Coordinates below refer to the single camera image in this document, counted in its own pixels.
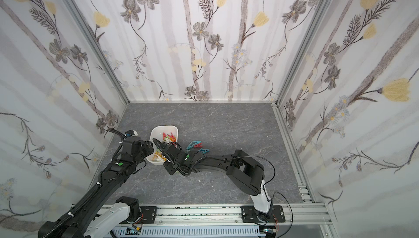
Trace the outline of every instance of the cable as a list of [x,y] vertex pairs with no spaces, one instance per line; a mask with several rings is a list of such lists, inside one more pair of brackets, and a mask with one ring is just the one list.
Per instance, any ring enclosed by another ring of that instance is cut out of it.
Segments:
[[109,233],[111,234],[111,236],[112,236],[112,238],[118,238],[114,233],[113,233],[113,231],[112,230],[110,230],[109,231]]
[[89,201],[96,195],[96,193],[99,191],[99,188],[101,188],[102,186],[102,173],[104,171],[102,171],[99,174],[99,181],[96,183],[95,187],[93,187],[92,189],[89,190],[88,195],[86,197],[86,199],[79,201],[67,214],[66,217],[64,217],[60,222],[58,222],[56,225],[54,225],[54,227],[47,232],[42,238],[47,238],[48,236],[52,235],[53,233],[55,233],[56,230],[58,230],[61,226],[63,226],[68,220],[70,220],[71,218],[74,217],[74,215],[76,215],[79,211],[81,211],[81,209],[83,209],[83,207],[89,203]]
[[276,192],[274,192],[274,194],[272,195],[272,199],[271,199],[271,201],[274,199],[274,197],[275,197],[275,193],[279,193],[282,197],[284,197],[284,199],[286,200],[286,202],[287,202],[287,204],[288,204],[288,207],[290,207],[290,211],[291,211],[291,225],[289,226],[289,228],[288,228],[288,230],[285,232],[285,233],[283,233],[283,234],[281,234],[280,236],[275,236],[275,238],[279,238],[279,237],[282,237],[282,236],[284,236],[290,229],[291,229],[291,227],[292,227],[292,223],[294,222],[294,214],[292,213],[292,208],[291,208],[291,205],[290,205],[290,203],[288,202],[288,200],[285,198],[285,196],[283,196],[282,195],[282,193],[280,193],[280,192],[278,192],[278,191],[276,191]]
[[136,174],[139,170],[143,169],[143,168],[147,165],[146,160],[143,160],[143,162],[145,162],[144,166],[143,166],[143,167],[141,167],[140,169],[136,170],[136,171],[135,171],[135,172],[133,172],[132,174]]
[[117,130],[112,129],[112,128],[108,128],[108,131],[118,135],[121,138],[121,142],[119,143],[119,146],[118,146],[117,150],[112,155],[111,161],[113,161],[118,156],[118,152],[122,148],[122,142],[125,140],[126,136],[123,135],[123,133],[121,133],[120,131],[117,131]]

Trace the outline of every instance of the blue clothespin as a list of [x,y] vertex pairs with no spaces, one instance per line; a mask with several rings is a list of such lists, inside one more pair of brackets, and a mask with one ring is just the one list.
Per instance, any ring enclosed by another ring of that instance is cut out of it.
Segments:
[[200,145],[202,141],[191,141],[191,143],[186,147],[186,152],[189,152],[193,147]]
[[200,149],[198,152],[202,152],[202,153],[207,153],[207,152],[209,152],[210,150],[209,149]]

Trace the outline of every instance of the floral wallpaper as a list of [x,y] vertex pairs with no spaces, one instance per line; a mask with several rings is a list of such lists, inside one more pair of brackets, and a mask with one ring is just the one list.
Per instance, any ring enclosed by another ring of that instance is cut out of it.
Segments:
[[87,191],[125,104],[61,0],[0,7],[0,232],[37,237]]
[[75,1],[133,101],[276,100],[319,2]]
[[340,237],[419,234],[418,12],[417,0],[332,0],[280,102]]

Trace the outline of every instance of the gray marble surface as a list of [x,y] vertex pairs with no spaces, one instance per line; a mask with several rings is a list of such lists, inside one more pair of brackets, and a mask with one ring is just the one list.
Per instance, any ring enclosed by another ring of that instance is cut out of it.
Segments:
[[[159,125],[178,127],[178,142],[183,147],[192,140],[201,140],[203,146],[210,149],[209,154],[224,155],[241,149],[249,155],[265,157],[276,169],[274,180],[266,185],[270,196],[279,191],[290,203],[302,202],[269,103],[130,103],[118,130],[137,130],[140,137],[148,140],[151,130]],[[118,141],[119,137],[114,136],[98,171],[109,163]],[[273,175],[272,167],[264,160],[257,160],[265,167],[265,179],[269,180]],[[175,173],[171,176],[163,166],[151,163],[132,175],[107,204],[113,204],[120,196],[137,198],[140,204],[252,203],[249,195],[238,190],[220,172],[192,173],[189,177]],[[277,194],[274,202],[285,203],[285,200]]]

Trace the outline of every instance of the white plastic bin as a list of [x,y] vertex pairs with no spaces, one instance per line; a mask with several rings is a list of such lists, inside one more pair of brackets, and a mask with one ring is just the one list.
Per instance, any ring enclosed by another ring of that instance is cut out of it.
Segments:
[[178,134],[179,134],[179,130],[176,126],[173,125],[162,125],[162,126],[157,126],[155,127],[152,131],[151,131],[151,135],[150,135],[150,141],[153,143],[153,148],[154,148],[154,152],[153,154],[150,154],[149,156],[147,156],[147,162],[150,162],[154,165],[163,165],[164,161],[153,161],[153,157],[154,154],[157,151],[157,147],[153,142],[153,138],[156,138],[159,141],[163,140],[163,133],[165,134],[170,134],[173,133],[174,136],[176,136],[176,141],[179,141],[178,138]]

